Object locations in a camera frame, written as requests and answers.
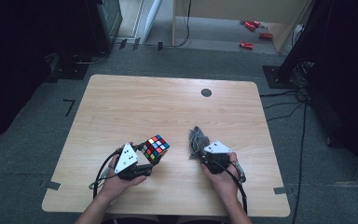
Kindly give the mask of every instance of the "colorful cube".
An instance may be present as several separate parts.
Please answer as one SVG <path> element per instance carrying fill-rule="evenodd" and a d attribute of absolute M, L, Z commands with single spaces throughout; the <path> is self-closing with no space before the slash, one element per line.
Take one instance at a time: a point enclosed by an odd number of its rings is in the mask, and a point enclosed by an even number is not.
<path fill-rule="evenodd" d="M 170 145 L 158 134 L 147 140 L 141 150 L 150 163 L 156 164 L 168 151 L 169 147 Z"/>

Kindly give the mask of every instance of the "red object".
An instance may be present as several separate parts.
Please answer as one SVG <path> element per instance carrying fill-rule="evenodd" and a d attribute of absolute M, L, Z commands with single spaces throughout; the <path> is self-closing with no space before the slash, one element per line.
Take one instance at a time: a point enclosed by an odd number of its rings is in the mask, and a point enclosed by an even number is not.
<path fill-rule="evenodd" d="M 241 42 L 240 43 L 240 48 L 242 49 L 253 49 L 253 44 L 248 43 L 248 42 Z"/>
<path fill-rule="evenodd" d="M 258 38 L 262 38 L 262 39 L 272 39 L 272 34 L 269 33 L 260 33 Z"/>
<path fill-rule="evenodd" d="M 260 22 L 259 21 L 251 21 L 251 23 L 255 26 L 255 28 L 260 27 Z"/>
<path fill-rule="evenodd" d="M 255 30 L 255 26 L 250 21 L 246 21 L 244 26 L 252 32 Z"/>

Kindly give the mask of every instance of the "gray cloth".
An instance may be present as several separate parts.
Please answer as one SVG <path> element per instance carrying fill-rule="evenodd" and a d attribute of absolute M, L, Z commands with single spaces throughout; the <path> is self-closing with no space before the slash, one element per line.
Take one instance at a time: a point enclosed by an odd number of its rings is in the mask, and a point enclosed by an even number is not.
<path fill-rule="evenodd" d="M 190 130 L 190 148 L 193 150 L 190 159 L 197 159 L 200 151 L 209 145 L 209 138 L 203 134 L 200 127 L 195 126 L 194 130 Z"/>

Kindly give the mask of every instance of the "black round hole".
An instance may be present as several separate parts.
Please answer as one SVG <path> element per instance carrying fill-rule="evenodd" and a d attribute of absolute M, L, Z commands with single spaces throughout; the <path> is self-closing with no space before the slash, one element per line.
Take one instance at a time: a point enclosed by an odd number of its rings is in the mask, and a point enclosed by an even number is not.
<path fill-rule="evenodd" d="M 211 92 L 211 90 L 209 90 L 209 89 L 203 89 L 203 90 L 201 91 L 201 94 L 202 94 L 203 96 L 205 96 L 205 97 L 210 97 L 210 96 L 212 95 L 212 92 Z"/>

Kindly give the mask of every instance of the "person's left hand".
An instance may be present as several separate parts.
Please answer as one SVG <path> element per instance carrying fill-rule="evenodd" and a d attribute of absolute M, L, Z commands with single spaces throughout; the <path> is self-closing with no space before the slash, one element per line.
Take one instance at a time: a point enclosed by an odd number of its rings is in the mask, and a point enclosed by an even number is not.
<path fill-rule="evenodd" d="M 109 162 L 110 167 L 115 167 L 115 162 L 118 155 L 114 156 L 112 160 Z M 115 175 L 113 169 L 109 169 L 106 177 Z M 108 178 L 104 180 L 103 187 L 98 193 L 97 197 L 100 197 L 104 200 L 108 200 L 108 202 L 112 202 L 118 196 L 120 196 L 127 188 L 139 185 L 140 183 L 146 180 L 146 176 L 141 175 L 133 180 L 123 180 L 118 176 Z"/>

